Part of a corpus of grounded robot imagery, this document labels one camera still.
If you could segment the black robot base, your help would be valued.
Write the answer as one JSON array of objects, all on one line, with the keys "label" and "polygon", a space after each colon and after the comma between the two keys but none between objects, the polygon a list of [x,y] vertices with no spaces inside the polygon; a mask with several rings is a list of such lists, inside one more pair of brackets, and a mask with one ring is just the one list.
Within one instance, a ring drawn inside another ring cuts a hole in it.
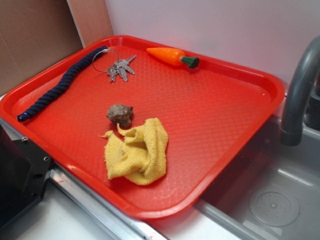
[{"label": "black robot base", "polygon": [[44,197],[53,160],[32,140],[12,140],[0,128],[0,230]]}]

